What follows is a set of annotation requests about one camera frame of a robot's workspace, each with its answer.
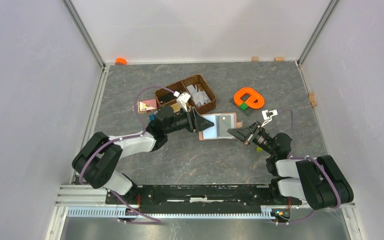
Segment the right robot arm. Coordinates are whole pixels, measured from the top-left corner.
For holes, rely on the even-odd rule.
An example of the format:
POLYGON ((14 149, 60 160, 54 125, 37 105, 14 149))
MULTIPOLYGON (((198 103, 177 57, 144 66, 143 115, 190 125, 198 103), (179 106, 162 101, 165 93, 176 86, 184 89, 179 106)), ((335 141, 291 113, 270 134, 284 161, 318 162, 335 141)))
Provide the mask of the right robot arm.
POLYGON ((265 165, 275 177, 268 191, 273 203, 282 204, 291 197, 307 202, 313 210, 321 210, 339 208, 354 200, 351 185, 331 155, 293 156, 292 138, 284 132, 270 136, 258 121, 227 132, 244 145, 255 144, 269 154, 265 165))

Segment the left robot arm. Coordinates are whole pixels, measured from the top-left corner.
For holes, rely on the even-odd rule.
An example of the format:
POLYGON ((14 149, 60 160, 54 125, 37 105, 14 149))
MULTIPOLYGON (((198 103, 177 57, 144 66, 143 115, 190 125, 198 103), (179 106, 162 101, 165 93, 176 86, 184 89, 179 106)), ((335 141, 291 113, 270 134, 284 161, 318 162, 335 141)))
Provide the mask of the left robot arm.
POLYGON ((195 107, 174 112, 172 107, 164 106, 138 133, 122 136, 108 136, 101 131, 94 133, 73 159, 72 167, 79 174, 79 184, 105 188, 118 193, 125 204, 131 204, 137 198, 137 190, 130 178, 116 172, 120 159, 159 150, 167 143, 168 134, 181 130, 198 133, 213 126, 214 123, 201 116, 195 107))

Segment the silver cards pile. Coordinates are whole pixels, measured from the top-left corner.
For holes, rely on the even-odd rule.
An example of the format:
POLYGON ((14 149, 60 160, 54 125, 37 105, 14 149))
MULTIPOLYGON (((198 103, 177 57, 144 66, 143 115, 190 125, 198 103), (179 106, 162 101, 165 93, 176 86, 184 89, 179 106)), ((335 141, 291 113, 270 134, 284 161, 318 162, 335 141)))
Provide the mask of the silver cards pile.
POLYGON ((197 84, 188 85, 186 89, 190 93, 193 102, 198 107, 206 105, 211 101, 207 93, 204 90, 201 90, 197 84))

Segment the brown wicker basket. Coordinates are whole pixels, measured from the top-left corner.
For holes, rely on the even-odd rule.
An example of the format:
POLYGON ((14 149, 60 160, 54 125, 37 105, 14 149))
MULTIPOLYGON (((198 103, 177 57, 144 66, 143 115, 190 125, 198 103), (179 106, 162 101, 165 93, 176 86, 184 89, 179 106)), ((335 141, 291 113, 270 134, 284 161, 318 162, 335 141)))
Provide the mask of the brown wicker basket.
POLYGON ((199 114, 216 109, 216 96, 202 75, 196 74, 155 92, 157 108, 169 106, 175 113, 181 107, 194 107, 199 114))

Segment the green toy brick plate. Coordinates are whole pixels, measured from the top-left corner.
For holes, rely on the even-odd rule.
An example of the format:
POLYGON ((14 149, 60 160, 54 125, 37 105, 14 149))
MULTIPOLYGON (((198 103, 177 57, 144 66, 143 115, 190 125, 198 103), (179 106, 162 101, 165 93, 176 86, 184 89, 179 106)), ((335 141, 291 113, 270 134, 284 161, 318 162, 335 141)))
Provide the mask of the green toy brick plate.
POLYGON ((236 108, 239 109, 240 112, 245 114, 246 116, 252 115, 256 110, 248 106, 245 102, 242 102, 241 104, 237 104, 233 98, 229 100, 236 108))

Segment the wooden block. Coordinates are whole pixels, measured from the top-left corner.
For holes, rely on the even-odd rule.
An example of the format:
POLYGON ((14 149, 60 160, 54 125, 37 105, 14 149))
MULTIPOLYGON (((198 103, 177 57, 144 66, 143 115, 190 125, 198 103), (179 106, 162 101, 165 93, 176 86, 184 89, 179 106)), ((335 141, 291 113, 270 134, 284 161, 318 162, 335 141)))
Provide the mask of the wooden block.
POLYGON ((258 62, 259 58, 257 56, 252 56, 251 57, 251 62, 258 62))
POLYGON ((275 61, 275 62, 284 62, 284 61, 285 61, 285 58, 282 57, 282 56, 277 56, 277 57, 274 58, 274 61, 275 61))

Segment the curved wooden piece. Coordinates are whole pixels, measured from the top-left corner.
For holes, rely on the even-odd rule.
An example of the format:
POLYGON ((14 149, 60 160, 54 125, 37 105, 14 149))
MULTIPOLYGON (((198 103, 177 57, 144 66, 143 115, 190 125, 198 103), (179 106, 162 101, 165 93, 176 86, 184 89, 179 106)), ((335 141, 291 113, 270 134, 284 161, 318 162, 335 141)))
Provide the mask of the curved wooden piece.
POLYGON ((315 93, 314 92, 310 92, 308 94, 308 100, 309 100, 309 103, 310 103, 310 106, 312 108, 316 107, 318 105, 317 101, 316 101, 316 96, 315 96, 315 93))

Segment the orange cap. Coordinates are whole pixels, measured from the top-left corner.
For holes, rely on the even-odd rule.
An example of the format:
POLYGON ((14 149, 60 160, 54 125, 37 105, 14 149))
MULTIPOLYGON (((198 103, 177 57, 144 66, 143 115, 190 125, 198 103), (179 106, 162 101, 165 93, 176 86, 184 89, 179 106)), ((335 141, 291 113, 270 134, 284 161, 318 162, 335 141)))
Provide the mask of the orange cap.
POLYGON ((122 57, 118 57, 115 59, 114 64, 115 65, 127 65, 127 60, 122 58, 122 57))

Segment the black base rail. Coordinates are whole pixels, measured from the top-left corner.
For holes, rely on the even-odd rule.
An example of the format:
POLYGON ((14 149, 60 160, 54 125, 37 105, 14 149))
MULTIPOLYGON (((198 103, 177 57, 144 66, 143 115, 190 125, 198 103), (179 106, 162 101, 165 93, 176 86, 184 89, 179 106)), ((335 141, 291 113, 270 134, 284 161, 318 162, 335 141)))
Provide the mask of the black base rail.
POLYGON ((302 204, 276 195, 269 184, 144 184, 122 198, 144 214, 257 214, 262 206, 302 204))

